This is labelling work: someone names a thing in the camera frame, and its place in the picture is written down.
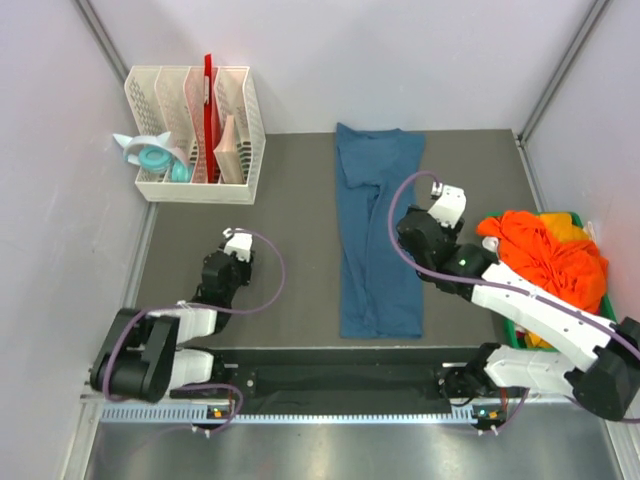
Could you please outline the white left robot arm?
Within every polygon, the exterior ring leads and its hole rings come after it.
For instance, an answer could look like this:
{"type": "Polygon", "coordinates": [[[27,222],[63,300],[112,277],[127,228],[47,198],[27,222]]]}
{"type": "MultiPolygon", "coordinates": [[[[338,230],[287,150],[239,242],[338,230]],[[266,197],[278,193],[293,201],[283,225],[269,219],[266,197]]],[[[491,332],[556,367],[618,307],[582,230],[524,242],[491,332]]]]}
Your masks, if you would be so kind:
{"type": "Polygon", "coordinates": [[[220,394],[227,374],[215,365],[215,355],[182,345],[226,327],[235,294],[251,281],[252,266],[253,236],[227,230],[203,260],[191,301],[148,311],[120,309],[90,370],[91,388],[148,403],[190,384],[205,396],[220,394]]]}

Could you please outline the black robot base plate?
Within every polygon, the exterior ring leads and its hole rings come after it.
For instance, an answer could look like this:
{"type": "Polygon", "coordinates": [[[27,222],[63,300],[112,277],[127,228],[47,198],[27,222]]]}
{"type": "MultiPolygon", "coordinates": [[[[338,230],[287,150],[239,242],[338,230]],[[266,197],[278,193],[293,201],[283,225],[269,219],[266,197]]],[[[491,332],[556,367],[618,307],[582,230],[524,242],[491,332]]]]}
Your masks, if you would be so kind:
{"type": "Polygon", "coordinates": [[[478,347],[220,349],[213,384],[237,387],[244,414],[445,413],[444,364],[478,347]]]}

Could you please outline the blue t shirt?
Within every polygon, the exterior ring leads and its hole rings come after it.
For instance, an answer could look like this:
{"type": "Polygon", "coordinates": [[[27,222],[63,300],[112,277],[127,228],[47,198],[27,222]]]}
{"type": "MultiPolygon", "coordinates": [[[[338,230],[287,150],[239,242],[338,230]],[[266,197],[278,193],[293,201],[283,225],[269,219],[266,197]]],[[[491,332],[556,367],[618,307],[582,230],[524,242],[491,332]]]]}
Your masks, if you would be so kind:
{"type": "Polygon", "coordinates": [[[396,190],[417,172],[425,144],[424,135],[400,129],[361,131],[336,125],[343,338],[423,335],[423,284],[393,248],[387,219],[396,190]]]}

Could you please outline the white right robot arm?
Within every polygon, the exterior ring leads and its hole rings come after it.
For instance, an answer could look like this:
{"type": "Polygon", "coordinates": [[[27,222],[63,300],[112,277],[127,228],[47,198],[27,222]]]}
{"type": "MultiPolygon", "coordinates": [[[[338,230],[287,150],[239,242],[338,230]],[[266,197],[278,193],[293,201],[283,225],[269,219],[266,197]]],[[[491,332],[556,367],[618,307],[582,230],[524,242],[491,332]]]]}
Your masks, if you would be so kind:
{"type": "Polygon", "coordinates": [[[444,293],[493,311],[551,344],[549,350],[485,343],[463,368],[469,388],[487,396],[518,387],[563,395],[609,421],[630,422],[639,394],[639,323],[589,313],[528,282],[499,260],[495,248],[460,244],[463,190],[440,182],[433,205],[389,208],[388,237],[418,277],[444,293]]]}

